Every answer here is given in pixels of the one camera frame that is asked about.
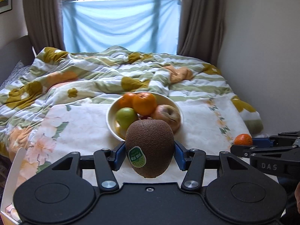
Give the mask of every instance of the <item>curtain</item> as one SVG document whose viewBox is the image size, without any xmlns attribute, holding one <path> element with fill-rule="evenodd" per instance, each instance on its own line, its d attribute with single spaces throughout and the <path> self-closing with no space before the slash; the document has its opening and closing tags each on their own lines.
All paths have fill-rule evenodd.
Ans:
<svg viewBox="0 0 300 225">
<path fill-rule="evenodd" d="M 62 0 L 23 0 L 28 35 L 36 53 L 50 46 L 65 50 Z"/>
<path fill-rule="evenodd" d="M 118 45 L 133 52 L 176 54 L 180 0 L 94 0 L 62 5 L 68 52 L 102 52 Z"/>
<path fill-rule="evenodd" d="M 217 64 L 225 0 L 182 0 L 177 54 Z"/>
</svg>

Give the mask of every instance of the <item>round black plate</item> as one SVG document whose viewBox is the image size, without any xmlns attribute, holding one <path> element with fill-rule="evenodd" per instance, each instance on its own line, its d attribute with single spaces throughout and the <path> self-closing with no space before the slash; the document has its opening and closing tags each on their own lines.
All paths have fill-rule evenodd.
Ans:
<svg viewBox="0 0 300 225">
<path fill-rule="evenodd" d="M 38 224 L 70 221 L 84 213 L 93 203 L 92 185 L 68 171 L 55 175 L 36 175 L 23 183 L 13 197 L 21 218 Z"/>
<path fill-rule="evenodd" d="M 218 214 L 240 223 L 262 223 L 280 217 L 287 195 L 283 187 L 262 173 L 223 175 L 212 181 L 205 193 Z"/>
</svg>

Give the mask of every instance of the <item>white bowl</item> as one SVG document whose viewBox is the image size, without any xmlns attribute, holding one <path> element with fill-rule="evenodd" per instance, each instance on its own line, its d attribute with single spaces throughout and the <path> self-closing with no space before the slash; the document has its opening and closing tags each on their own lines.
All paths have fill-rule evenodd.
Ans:
<svg viewBox="0 0 300 225">
<path fill-rule="evenodd" d="M 135 94 L 137 93 L 141 93 L 141 92 L 148 92 L 148 91 L 139 91 L 139 92 L 133 92 Z M 164 95 L 161 95 L 161 94 L 158 94 L 158 93 L 154 93 L 154 92 L 149 92 L 151 94 L 153 94 L 155 97 L 156 97 L 156 101 L 157 101 L 157 104 L 158 105 L 170 105 L 174 108 L 176 108 L 179 113 L 180 113 L 180 117 L 181 117 L 181 125 L 183 124 L 183 114 L 182 114 L 182 111 L 181 109 L 179 108 L 179 106 L 174 102 L 172 101 L 170 98 L 164 96 Z M 119 97 L 117 100 L 115 100 L 108 108 L 108 110 L 106 111 L 106 124 L 110 130 L 110 132 L 112 133 L 112 135 L 118 139 L 119 141 L 125 141 L 124 139 L 122 139 L 119 135 L 118 135 L 118 132 L 116 130 L 116 113 L 117 111 L 120 109 L 118 104 L 117 104 L 117 101 L 122 98 Z"/>
</svg>

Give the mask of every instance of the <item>green sticker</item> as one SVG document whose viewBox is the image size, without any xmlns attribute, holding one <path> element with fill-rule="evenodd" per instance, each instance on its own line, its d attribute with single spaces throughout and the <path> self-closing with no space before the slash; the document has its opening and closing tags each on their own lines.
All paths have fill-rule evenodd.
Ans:
<svg viewBox="0 0 300 225">
<path fill-rule="evenodd" d="M 146 157 L 142 152 L 142 149 L 138 146 L 133 147 L 128 152 L 128 158 L 134 167 L 143 167 L 146 164 Z"/>
</svg>

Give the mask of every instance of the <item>green apple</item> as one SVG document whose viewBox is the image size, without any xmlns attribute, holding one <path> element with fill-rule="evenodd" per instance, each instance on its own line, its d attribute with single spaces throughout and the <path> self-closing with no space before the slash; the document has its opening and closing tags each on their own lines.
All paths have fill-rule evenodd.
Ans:
<svg viewBox="0 0 300 225">
<path fill-rule="evenodd" d="M 115 119 L 121 128 L 128 129 L 133 122 L 139 119 L 139 117 L 132 108 L 123 107 L 117 111 Z"/>
</svg>

